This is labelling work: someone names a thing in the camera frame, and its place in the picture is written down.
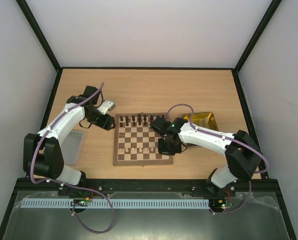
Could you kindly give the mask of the wooden chess board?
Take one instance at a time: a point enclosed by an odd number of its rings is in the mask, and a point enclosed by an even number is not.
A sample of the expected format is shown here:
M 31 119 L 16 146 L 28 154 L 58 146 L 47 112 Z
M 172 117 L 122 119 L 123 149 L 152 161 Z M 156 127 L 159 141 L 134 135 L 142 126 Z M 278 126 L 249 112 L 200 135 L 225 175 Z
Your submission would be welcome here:
M 158 152 L 160 136 L 151 129 L 159 113 L 121 113 L 116 115 L 114 135 L 113 165 L 155 166 L 172 165 L 173 157 Z

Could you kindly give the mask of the gold tin with pieces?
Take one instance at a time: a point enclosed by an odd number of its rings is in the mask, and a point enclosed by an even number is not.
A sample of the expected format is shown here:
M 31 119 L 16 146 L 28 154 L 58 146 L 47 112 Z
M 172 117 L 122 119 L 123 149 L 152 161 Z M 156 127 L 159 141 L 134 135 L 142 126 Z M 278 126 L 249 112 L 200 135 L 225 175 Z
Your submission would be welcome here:
M 184 114 L 182 115 L 182 118 L 189 121 L 190 120 L 190 114 Z M 198 112 L 193 114 L 192 118 L 193 124 L 196 124 L 200 127 L 207 128 L 210 130 L 218 131 L 218 126 L 214 117 L 214 114 L 212 112 Z M 183 146 L 187 146 L 188 148 L 196 148 L 199 147 L 198 145 L 194 145 L 192 143 L 183 143 Z

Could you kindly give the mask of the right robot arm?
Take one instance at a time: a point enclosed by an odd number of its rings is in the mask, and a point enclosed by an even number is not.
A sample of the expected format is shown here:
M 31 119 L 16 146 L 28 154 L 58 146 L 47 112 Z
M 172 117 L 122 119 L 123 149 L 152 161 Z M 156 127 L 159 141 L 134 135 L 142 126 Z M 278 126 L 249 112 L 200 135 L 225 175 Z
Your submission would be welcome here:
M 182 152 L 183 145 L 196 145 L 226 158 L 227 164 L 214 169 L 206 180 L 206 189 L 213 196 L 219 195 L 234 181 L 249 182 L 261 162 L 260 149 L 243 130 L 219 132 L 183 118 L 169 122 L 160 116 L 151 122 L 151 129 L 160 136 L 158 152 L 161 155 L 173 156 Z

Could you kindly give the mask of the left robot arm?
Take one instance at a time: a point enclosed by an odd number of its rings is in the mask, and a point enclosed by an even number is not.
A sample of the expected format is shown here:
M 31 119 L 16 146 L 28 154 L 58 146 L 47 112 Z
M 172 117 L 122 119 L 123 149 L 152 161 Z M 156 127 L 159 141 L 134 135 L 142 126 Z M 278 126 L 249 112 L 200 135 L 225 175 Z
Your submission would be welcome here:
M 33 184 L 59 183 L 77 189 L 84 173 L 64 162 L 61 150 L 65 138 L 83 120 L 106 131 L 115 128 L 109 111 L 115 103 L 103 97 L 102 87 L 86 86 L 83 94 L 71 96 L 61 113 L 36 134 L 27 134 L 23 145 L 23 170 Z

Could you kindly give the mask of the silver tin lid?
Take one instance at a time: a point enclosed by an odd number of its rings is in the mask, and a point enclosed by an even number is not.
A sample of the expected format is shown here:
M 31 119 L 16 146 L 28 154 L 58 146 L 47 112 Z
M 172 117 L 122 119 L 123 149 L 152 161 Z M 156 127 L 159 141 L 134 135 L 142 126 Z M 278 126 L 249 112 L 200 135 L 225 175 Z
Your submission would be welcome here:
M 61 145 L 64 163 L 77 166 L 81 159 L 86 135 L 83 131 L 71 130 Z

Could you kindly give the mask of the black frame rail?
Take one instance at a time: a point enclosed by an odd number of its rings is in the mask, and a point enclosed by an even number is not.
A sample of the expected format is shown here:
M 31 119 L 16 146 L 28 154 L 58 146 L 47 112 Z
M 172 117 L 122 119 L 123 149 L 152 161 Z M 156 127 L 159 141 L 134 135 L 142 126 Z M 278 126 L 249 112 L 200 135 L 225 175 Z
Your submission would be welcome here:
M 205 199 L 224 198 L 227 194 L 235 196 L 237 192 L 248 192 L 249 184 L 247 182 L 237 181 L 228 184 L 224 190 L 210 192 L 207 189 L 204 179 L 196 180 L 139 180 L 139 179 L 87 179 L 86 187 L 92 187 L 104 195 L 116 192 L 122 193 L 182 193 L 193 197 L 203 197 Z M 29 179 L 23 177 L 16 181 L 13 193 L 18 191 L 56 191 L 60 196 L 86 197 L 91 192 L 74 189 L 68 186 L 61 187 L 57 183 L 41 182 L 33 184 Z

